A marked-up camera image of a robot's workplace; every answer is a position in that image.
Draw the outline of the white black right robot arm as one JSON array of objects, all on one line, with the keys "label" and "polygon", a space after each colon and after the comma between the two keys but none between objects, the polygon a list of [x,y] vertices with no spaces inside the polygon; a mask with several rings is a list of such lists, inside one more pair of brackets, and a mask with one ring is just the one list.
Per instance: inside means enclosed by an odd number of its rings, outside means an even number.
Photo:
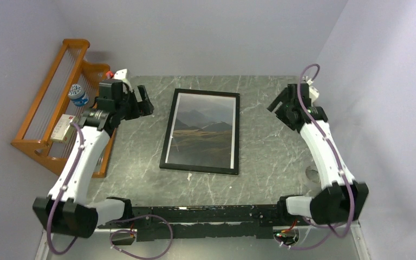
[{"label": "white black right robot arm", "polygon": [[366,183],[356,181],[334,144],[324,109],[312,105],[308,84],[289,84],[269,105],[268,111],[307,144],[320,179],[320,192],[313,196],[280,197],[276,218],[284,225],[297,216],[316,224],[357,221],[369,194]]}]

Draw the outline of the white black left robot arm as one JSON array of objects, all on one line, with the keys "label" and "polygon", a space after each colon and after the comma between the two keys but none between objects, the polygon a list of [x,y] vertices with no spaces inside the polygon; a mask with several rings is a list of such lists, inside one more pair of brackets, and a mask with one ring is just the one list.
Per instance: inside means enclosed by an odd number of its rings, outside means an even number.
[{"label": "white black left robot arm", "polygon": [[130,83],[106,79],[99,84],[95,107],[86,109],[78,122],[73,149],[55,185],[46,197],[37,197],[32,209],[46,230],[77,238],[90,237],[98,226],[113,221],[121,228],[133,220],[130,199],[108,197],[87,205],[87,190],[96,165],[113,133],[124,120],[153,114],[146,87],[137,86],[138,101]]}]

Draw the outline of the blue white round tub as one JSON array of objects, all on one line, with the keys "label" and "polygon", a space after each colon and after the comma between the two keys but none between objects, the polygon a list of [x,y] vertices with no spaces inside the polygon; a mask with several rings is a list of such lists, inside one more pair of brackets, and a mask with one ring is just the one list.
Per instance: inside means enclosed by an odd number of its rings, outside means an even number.
[{"label": "blue white round tub", "polygon": [[68,97],[76,107],[85,106],[89,101],[89,96],[87,95],[86,91],[78,83],[72,84],[70,86]]}]

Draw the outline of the orange wooden rack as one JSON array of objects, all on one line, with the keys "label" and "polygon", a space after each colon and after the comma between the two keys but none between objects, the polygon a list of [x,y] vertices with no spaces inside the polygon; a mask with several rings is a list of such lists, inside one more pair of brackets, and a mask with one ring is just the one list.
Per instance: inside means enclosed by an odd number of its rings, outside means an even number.
[{"label": "orange wooden rack", "polygon": [[16,137],[14,148],[47,168],[57,176],[64,169],[74,146],[75,137],[65,143],[53,142],[51,135],[63,114],[80,117],[85,107],[75,106],[68,97],[71,85],[78,83],[92,104],[99,82],[106,78],[110,66],[90,63],[85,54],[90,43],[85,39],[63,40],[36,97],[31,104]]}]

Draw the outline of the clear tape roll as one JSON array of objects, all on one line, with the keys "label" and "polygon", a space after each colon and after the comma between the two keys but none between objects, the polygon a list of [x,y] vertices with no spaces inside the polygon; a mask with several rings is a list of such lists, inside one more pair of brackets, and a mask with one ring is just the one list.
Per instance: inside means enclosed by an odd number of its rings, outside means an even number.
[{"label": "clear tape roll", "polygon": [[304,170],[303,179],[305,183],[309,186],[320,185],[321,181],[319,171],[315,164],[306,167],[306,169]]}]

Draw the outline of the white red small box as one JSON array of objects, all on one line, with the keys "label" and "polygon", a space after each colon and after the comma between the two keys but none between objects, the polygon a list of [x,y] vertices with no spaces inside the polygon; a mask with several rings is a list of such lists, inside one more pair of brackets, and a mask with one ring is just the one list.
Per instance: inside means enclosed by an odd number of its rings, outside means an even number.
[{"label": "white red small box", "polygon": [[74,115],[62,114],[52,131],[50,140],[62,144],[70,142],[74,131],[72,123],[77,123],[78,120],[78,117]]}]

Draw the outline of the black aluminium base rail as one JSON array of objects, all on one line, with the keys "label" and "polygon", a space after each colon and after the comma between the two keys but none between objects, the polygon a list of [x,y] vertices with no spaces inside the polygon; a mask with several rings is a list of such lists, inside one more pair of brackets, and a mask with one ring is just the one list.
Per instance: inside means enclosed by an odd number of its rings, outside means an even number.
[{"label": "black aluminium base rail", "polygon": [[133,229],[139,242],[173,237],[272,238],[273,233],[292,227],[307,228],[302,217],[285,216],[275,204],[216,206],[135,206],[136,220],[127,224],[110,221],[101,229]]}]

